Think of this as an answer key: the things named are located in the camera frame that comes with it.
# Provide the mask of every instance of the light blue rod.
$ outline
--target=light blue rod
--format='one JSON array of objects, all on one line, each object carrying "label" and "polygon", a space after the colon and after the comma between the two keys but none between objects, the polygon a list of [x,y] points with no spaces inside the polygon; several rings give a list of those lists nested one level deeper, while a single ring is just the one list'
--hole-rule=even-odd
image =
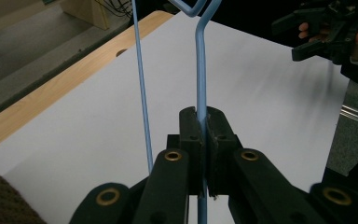
[{"label": "light blue rod", "polygon": [[199,15],[202,8],[205,6],[206,0],[199,0],[193,7],[190,7],[188,4],[183,2],[182,0],[170,0],[170,2],[179,8],[181,11],[185,12],[185,14],[189,17],[195,17]]},{"label": "light blue rod", "polygon": [[147,102],[146,102],[146,91],[145,91],[145,80],[144,80],[144,66],[142,64],[141,40],[139,37],[138,16],[136,13],[135,0],[132,0],[132,16],[133,16],[133,26],[135,28],[136,55],[138,57],[139,84],[141,85],[141,97],[142,97],[142,110],[143,110],[143,115],[144,115],[147,166],[148,166],[149,174],[150,174],[153,169],[153,151],[152,151],[151,141],[150,141],[149,119],[148,119],[148,115],[147,115]]},{"label": "light blue rod", "polygon": [[[206,142],[206,59],[205,59],[205,41],[204,31],[207,23],[211,20],[213,14],[219,8],[221,0],[212,0],[202,14],[196,28],[196,49],[197,49],[197,119],[200,123],[202,137]],[[206,158],[203,158],[203,172],[206,169]],[[205,174],[202,180],[203,195],[198,199],[198,222],[206,224],[208,222],[207,205],[207,182]]]}]

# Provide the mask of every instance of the gray floor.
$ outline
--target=gray floor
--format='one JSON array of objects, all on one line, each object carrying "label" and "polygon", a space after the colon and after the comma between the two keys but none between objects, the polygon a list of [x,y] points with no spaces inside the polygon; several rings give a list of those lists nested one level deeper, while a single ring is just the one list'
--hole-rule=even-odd
[{"label": "gray floor", "polygon": [[[107,31],[67,15],[59,6],[0,31],[0,111],[127,28],[129,18],[108,14]],[[344,105],[358,108],[350,82]],[[327,167],[347,175],[358,162],[358,122],[340,116]]]}]

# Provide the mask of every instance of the brown knit fabric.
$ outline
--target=brown knit fabric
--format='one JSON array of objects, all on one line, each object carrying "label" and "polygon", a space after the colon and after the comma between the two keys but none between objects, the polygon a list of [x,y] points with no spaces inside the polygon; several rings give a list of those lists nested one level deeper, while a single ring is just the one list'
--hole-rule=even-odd
[{"label": "brown knit fabric", "polygon": [[0,176],[0,224],[46,224],[2,176]]}]

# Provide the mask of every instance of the white table surface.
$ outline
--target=white table surface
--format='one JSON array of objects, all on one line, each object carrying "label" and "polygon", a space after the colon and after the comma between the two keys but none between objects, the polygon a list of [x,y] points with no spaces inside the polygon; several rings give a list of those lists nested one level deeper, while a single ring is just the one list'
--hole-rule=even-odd
[{"label": "white table surface", "polygon": [[[195,27],[179,13],[143,39],[154,157],[196,105]],[[294,185],[320,182],[348,80],[339,67],[210,22],[205,30],[208,105],[222,110],[244,147],[260,150]],[[133,186],[148,175],[135,47],[0,144],[0,175],[47,223],[68,223],[93,188]],[[196,223],[190,201],[189,223]],[[232,223],[227,197],[209,223]]]}]

